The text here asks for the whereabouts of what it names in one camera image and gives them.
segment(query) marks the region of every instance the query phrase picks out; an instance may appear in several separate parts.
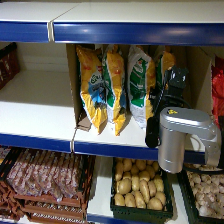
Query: blue shelf edge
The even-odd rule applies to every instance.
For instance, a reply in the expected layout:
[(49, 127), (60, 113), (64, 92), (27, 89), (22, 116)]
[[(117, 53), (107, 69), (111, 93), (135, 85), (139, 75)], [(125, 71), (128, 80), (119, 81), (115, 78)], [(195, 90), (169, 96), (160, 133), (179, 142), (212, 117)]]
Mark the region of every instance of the blue shelf edge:
[(33, 149), (44, 149), (57, 152), (71, 152), (71, 142), (56, 139), (37, 138), (0, 134), (0, 145), (15, 146)]
[(137, 222), (137, 221), (135, 222), (130, 220), (116, 219), (114, 217), (100, 216), (88, 213), (87, 213), (87, 221), (104, 223), (104, 224), (146, 224), (146, 222)]
[(55, 42), (224, 46), (224, 23), (54, 22)]
[[(144, 148), (137, 146), (109, 145), (75, 141), (74, 152), (77, 154), (96, 156), (158, 160), (157, 148)], [(204, 153), (185, 150), (184, 162), (205, 164)]]
[(47, 22), (0, 21), (0, 41), (47, 43)]

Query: store shelving unit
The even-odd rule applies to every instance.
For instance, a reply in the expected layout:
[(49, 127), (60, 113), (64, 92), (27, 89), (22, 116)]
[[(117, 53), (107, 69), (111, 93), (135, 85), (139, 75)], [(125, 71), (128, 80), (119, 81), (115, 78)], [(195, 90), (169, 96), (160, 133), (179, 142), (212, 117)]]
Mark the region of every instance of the store shelving unit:
[(0, 7), (0, 41), (48, 42), (52, 21), (77, 3), (4, 2)]
[(67, 74), (22, 71), (0, 93), (2, 145), (71, 151), (74, 108)]
[(84, 2), (54, 21), (55, 42), (220, 45), (223, 2)]
[[(224, 46), (223, 8), (221, 1), (4, 2), (0, 41)], [(112, 160), (107, 157), (156, 160), (158, 150), (146, 147), (144, 131), (129, 115), (119, 137), (108, 125), (98, 136), (92, 129), (88, 134), (76, 130), (69, 82), (67, 73), (40, 71), (22, 71), (10, 81), (0, 93), (0, 144), (103, 156), (96, 163), (88, 220), (132, 223), (115, 220), (110, 211)], [(195, 148), (188, 139), (186, 148), (192, 145)], [(204, 163), (204, 148), (199, 146), (197, 152), (186, 151), (185, 162)], [(177, 217), (168, 223), (188, 223), (177, 181), (169, 178)]]

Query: potato chip bag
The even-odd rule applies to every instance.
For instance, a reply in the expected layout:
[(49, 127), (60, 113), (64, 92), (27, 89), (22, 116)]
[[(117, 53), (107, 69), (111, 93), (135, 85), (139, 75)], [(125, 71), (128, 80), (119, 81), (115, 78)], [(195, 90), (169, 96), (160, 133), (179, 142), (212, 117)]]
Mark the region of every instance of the potato chip bag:
[(106, 87), (108, 121), (118, 136), (126, 120), (124, 59), (118, 45), (109, 45), (103, 56), (103, 79)]
[(159, 59), (156, 61), (156, 86), (161, 90), (163, 86), (163, 78), (165, 71), (169, 68), (172, 68), (176, 64), (175, 56), (170, 53), (169, 46), (159, 46), (158, 50), (163, 49), (163, 52), (160, 52)]
[(91, 50), (76, 46), (80, 62), (80, 96), (90, 122), (98, 134), (100, 125), (107, 119), (105, 88), (102, 80), (101, 49)]
[(154, 61), (140, 46), (132, 45), (128, 55), (128, 96), (131, 113), (141, 128), (146, 128), (148, 118), (153, 116), (149, 95), (155, 84)]

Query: potato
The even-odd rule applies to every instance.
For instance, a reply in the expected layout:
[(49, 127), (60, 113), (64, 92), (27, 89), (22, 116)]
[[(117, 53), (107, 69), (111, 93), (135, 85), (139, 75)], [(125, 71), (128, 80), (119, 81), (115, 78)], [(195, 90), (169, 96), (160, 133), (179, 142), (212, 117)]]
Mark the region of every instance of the potato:
[(124, 159), (123, 164), (124, 164), (124, 172), (131, 170), (131, 167), (132, 167), (131, 159)]
[(154, 161), (152, 164), (152, 167), (154, 168), (156, 173), (159, 171), (159, 163), (158, 162)]
[(156, 190), (157, 191), (164, 192), (163, 180), (161, 180), (161, 179), (154, 179), (153, 182), (154, 182), (154, 184), (156, 186)]
[(115, 205), (125, 206), (124, 197), (121, 194), (115, 194), (114, 201), (115, 201)]
[(146, 160), (147, 165), (151, 166), (153, 164), (153, 160)]
[(158, 198), (163, 206), (166, 204), (166, 196), (163, 192), (158, 191), (155, 195), (155, 198)]
[(135, 202), (137, 208), (146, 208), (144, 198), (140, 191), (135, 191)]
[(139, 188), (140, 188), (140, 192), (142, 193), (145, 203), (148, 204), (150, 195), (149, 195), (149, 187), (148, 187), (147, 181), (141, 180)]
[(131, 181), (129, 179), (123, 179), (118, 186), (118, 192), (120, 194), (127, 194), (131, 190)]
[(159, 174), (156, 174), (155, 177), (154, 177), (154, 180), (156, 180), (156, 179), (162, 180), (162, 177)]
[(150, 197), (152, 198), (156, 195), (156, 186), (152, 180), (148, 182), (148, 187), (149, 187)]
[(117, 181), (117, 182), (115, 183), (115, 191), (116, 191), (116, 193), (118, 193), (118, 194), (119, 194), (118, 186), (119, 186), (120, 182), (121, 182), (121, 181), (119, 180), (119, 181)]
[(132, 208), (136, 207), (135, 197), (133, 196), (133, 194), (131, 194), (131, 193), (126, 194), (124, 201), (125, 201), (125, 205), (127, 207), (132, 207)]
[(122, 162), (123, 161), (123, 158), (120, 158), (120, 157), (117, 157), (116, 158), (116, 162), (118, 163), (118, 162)]
[(139, 191), (139, 183), (140, 183), (139, 176), (136, 175), (136, 174), (133, 175), (132, 176), (132, 182), (131, 182), (131, 186), (132, 186), (133, 191)]
[(146, 180), (148, 182), (150, 180), (149, 173), (146, 170), (140, 172), (139, 173), (139, 179), (140, 179), (140, 181), (141, 180)]
[(133, 166), (131, 168), (131, 174), (134, 175), (134, 174), (138, 174), (138, 173), (139, 173), (138, 167), (136, 166), (136, 164), (133, 164)]
[(149, 173), (150, 179), (153, 179), (155, 177), (155, 170), (152, 166), (147, 165), (145, 170)]
[(153, 209), (153, 210), (162, 210), (163, 209), (163, 205), (161, 203), (161, 201), (158, 198), (152, 198), (148, 205), (147, 205), (148, 209)]
[(128, 179), (131, 180), (131, 173), (130, 173), (130, 172), (125, 172), (125, 173), (123, 174), (123, 179), (126, 179), (126, 178), (128, 178)]
[(138, 167), (138, 169), (141, 170), (141, 171), (145, 170), (145, 168), (146, 168), (146, 161), (145, 160), (137, 159), (135, 164)]
[(115, 167), (115, 180), (119, 181), (122, 178), (124, 172), (124, 165), (122, 162), (118, 162)]

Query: basket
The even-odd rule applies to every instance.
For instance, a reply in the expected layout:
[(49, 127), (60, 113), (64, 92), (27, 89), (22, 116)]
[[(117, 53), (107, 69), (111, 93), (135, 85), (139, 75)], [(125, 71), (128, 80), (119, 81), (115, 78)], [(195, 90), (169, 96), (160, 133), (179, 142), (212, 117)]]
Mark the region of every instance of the basket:
[(17, 201), (12, 197), (13, 190), (7, 183), (6, 178), (20, 152), (21, 150), (19, 148), (12, 148), (0, 165), (0, 216), (17, 221), (20, 217), (23, 217), (24, 214), (20, 210)]
[(161, 170), (162, 179), (164, 183), (164, 193), (166, 195), (166, 211), (156, 211), (151, 209), (141, 209), (141, 208), (129, 208), (124, 206), (117, 206), (114, 202), (115, 193), (115, 159), (113, 161), (112, 169), (112, 187), (111, 187), (111, 200), (110, 209), (113, 211), (113, 215), (117, 219), (126, 219), (138, 222), (150, 222), (150, 223), (164, 223), (167, 219), (173, 217), (173, 205), (171, 200), (170, 188), (167, 179), (166, 172)]
[(180, 189), (184, 199), (184, 205), (186, 208), (188, 221), (190, 224), (219, 224), (224, 223), (223, 219), (216, 219), (210, 217), (202, 217), (199, 215), (199, 212), (195, 205), (195, 198), (188, 181), (188, 176), (185, 170), (182, 170), (177, 174)]
[(0, 50), (0, 89), (20, 71), (16, 49), (16, 43), (11, 43)]
[(26, 196), (15, 193), (13, 198), (18, 200), (21, 210), (26, 213), (30, 221), (55, 223), (57, 220), (57, 223), (65, 223), (65, 220), (72, 220), (71, 223), (86, 223), (94, 163), (95, 156), (84, 156), (78, 192), (73, 198), (63, 198), (62, 201), (57, 202), (53, 196), (48, 194)]

